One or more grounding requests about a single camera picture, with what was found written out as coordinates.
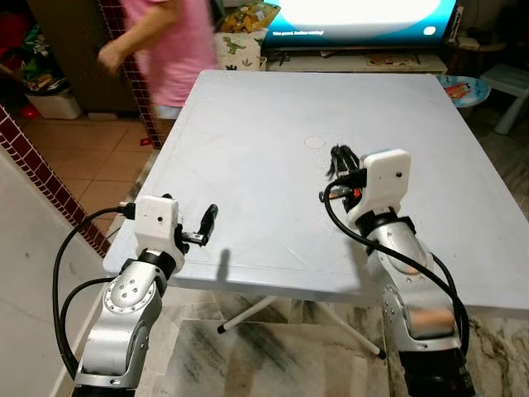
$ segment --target marble floor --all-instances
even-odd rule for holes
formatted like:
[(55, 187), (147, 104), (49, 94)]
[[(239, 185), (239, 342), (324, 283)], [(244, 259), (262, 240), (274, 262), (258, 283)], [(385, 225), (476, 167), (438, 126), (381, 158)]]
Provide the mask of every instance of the marble floor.
[[(500, 112), (477, 108), (467, 123), (529, 219), (529, 121), (493, 132)], [(377, 307), (333, 304), (348, 324), (388, 351), (373, 358), (313, 302), (279, 298), (223, 335), (222, 320), (263, 297), (169, 289), (150, 338), (136, 396), (405, 397), (403, 368)], [(529, 318), (472, 316), (468, 368), (482, 397), (529, 396)]]

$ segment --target person's arm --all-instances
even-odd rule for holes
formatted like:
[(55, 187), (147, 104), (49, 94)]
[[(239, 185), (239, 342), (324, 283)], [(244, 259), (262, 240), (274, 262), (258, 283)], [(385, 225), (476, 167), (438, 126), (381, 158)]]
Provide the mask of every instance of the person's arm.
[(152, 8), (127, 33), (108, 42), (99, 52), (98, 59), (107, 70), (115, 74), (125, 58), (156, 44), (179, 17), (179, 0), (153, 4)]

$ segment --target tv stand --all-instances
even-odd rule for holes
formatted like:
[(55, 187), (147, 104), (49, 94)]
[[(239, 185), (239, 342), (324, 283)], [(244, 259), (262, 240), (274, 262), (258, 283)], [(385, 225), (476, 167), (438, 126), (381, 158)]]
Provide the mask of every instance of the tv stand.
[(445, 74), (446, 66), (435, 53), (412, 53), (393, 51), (393, 54), (412, 54), (418, 59), (417, 65), (387, 66), (369, 65), (372, 52), (341, 51), (323, 57), (320, 51), (289, 51), (286, 56), (269, 58), (266, 70), (269, 72), (329, 72), (329, 73), (428, 73)]

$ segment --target red tiled wall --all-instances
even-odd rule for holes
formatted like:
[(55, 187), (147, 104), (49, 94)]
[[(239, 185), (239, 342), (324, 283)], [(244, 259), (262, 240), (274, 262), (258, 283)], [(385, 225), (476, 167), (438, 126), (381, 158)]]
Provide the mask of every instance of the red tiled wall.
[[(125, 33), (125, 12), (120, 0), (99, 0), (99, 7), (107, 23), (108, 37), (114, 40)], [(127, 78), (131, 81), (132, 95), (136, 100), (136, 105), (140, 111), (140, 119), (143, 121), (152, 145), (155, 149), (161, 149), (164, 140), (158, 128), (158, 117), (152, 112), (149, 90), (145, 79), (138, 70), (134, 57), (130, 56), (125, 60), (123, 70), (125, 70)]]
[[(87, 217), (74, 196), (1, 106), (0, 145), (72, 226), (77, 226)], [(110, 243), (93, 222), (81, 231), (81, 235), (99, 255), (105, 256)]]

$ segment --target pink shirt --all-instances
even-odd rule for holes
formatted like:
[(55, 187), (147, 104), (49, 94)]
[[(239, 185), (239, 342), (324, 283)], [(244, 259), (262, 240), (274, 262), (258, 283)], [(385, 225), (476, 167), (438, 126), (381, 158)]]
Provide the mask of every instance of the pink shirt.
[[(122, 0), (129, 25), (153, 4), (166, 0)], [(216, 69), (213, 31), (207, 0), (179, 0), (179, 19), (146, 51), (136, 54), (154, 105), (182, 107), (198, 74)]]

